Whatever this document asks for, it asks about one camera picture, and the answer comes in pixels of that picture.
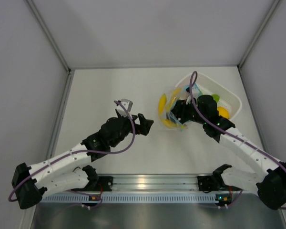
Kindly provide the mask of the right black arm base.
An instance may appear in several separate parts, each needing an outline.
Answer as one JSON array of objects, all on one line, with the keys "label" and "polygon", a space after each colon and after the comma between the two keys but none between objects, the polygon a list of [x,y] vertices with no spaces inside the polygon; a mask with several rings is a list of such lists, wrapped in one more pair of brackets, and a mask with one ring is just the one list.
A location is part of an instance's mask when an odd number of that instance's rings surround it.
[{"label": "right black arm base", "polygon": [[199,191],[209,193],[211,191],[225,190],[227,185],[225,185],[221,178],[210,176],[198,176],[198,188]]}]

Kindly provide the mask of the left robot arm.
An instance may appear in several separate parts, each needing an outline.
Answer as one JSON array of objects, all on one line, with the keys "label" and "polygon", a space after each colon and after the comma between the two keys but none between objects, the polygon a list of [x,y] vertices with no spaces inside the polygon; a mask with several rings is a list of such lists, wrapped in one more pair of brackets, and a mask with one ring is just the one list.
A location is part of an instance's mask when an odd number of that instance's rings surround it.
[{"label": "left robot arm", "polygon": [[154,121],[143,114],[109,118],[100,130],[74,148],[46,161],[16,166],[11,181],[20,209],[37,205],[43,198],[66,190],[87,191],[97,188],[99,177],[92,162],[111,154],[128,134],[148,135]]}]

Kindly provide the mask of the clear zip top bag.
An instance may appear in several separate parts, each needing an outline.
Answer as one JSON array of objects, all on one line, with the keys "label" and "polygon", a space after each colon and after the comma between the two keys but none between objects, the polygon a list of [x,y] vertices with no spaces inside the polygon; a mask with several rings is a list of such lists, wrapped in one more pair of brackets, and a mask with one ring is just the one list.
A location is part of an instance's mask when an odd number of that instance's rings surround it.
[{"label": "clear zip top bag", "polygon": [[190,122],[204,123],[193,106],[188,85],[170,88],[161,96],[158,116],[162,124],[171,130],[183,131]]}]

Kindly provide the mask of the yellow fake banana bunch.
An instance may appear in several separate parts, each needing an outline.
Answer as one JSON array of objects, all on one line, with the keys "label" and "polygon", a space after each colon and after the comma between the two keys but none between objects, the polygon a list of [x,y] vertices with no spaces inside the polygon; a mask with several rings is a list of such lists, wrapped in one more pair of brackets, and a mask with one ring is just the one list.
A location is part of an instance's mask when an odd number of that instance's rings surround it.
[{"label": "yellow fake banana bunch", "polygon": [[158,117],[162,124],[169,129],[181,128],[179,120],[172,113],[179,100],[182,89],[177,87],[163,93],[158,102]]}]

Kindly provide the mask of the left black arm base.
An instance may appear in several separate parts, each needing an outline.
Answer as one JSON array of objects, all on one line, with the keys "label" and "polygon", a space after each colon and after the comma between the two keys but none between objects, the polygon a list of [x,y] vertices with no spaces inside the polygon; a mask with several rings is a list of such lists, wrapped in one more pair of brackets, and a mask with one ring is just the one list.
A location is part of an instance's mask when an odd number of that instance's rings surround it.
[{"label": "left black arm base", "polygon": [[111,192],[113,185],[113,177],[112,176],[100,176],[98,180],[94,179],[89,181],[88,184],[84,187],[86,191],[104,191]]}]

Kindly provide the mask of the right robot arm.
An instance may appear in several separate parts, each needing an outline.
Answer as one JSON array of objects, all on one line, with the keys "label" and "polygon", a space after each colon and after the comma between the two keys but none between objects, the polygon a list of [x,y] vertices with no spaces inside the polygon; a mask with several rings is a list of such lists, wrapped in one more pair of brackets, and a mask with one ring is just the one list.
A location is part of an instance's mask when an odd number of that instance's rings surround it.
[{"label": "right robot arm", "polygon": [[257,195],[272,210],[286,210],[286,162],[274,158],[245,138],[229,120],[227,112],[218,108],[213,96],[181,99],[175,95],[167,112],[167,116],[178,124],[201,124],[210,138],[231,150],[252,169],[252,172],[245,172],[228,164],[218,167],[211,176],[217,189],[237,187]]}]

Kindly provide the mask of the aluminium mounting rail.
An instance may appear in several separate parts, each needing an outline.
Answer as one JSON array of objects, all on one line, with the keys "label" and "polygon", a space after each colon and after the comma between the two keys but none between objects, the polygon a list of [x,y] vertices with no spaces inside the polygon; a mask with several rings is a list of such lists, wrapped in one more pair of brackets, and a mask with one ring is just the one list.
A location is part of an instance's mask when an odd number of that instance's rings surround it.
[{"label": "aluminium mounting rail", "polygon": [[[115,174],[99,175],[112,176],[113,185],[111,192],[202,192],[198,188],[198,176],[210,176],[209,174]],[[249,193],[257,193],[257,186],[253,179],[246,181],[244,178],[234,177],[233,181],[226,181],[225,190],[244,190]]]}]

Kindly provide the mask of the white perforated plastic basket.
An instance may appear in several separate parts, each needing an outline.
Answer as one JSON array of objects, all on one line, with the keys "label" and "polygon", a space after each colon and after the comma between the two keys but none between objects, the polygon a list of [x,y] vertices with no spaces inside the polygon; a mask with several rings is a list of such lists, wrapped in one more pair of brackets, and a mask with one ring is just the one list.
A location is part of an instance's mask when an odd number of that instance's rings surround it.
[{"label": "white perforated plastic basket", "polygon": [[229,120],[232,121],[240,112],[242,108],[240,98],[205,74],[198,72],[195,86],[200,90],[201,95],[214,96],[217,107],[224,108],[228,112]]}]

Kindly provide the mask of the yellow fake lemon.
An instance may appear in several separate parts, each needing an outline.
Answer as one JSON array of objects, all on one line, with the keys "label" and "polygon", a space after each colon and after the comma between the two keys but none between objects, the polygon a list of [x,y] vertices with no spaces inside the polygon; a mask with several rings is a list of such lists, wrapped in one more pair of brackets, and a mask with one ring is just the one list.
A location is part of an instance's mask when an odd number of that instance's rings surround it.
[{"label": "yellow fake lemon", "polygon": [[220,106],[220,107],[217,108],[217,110],[218,110],[218,114],[219,114],[220,116],[222,116],[222,117],[224,117],[224,118],[227,118],[227,119],[230,118],[230,115],[229,115],[228,110],[225,109],[224,107],[221,107],[221,106]]}]

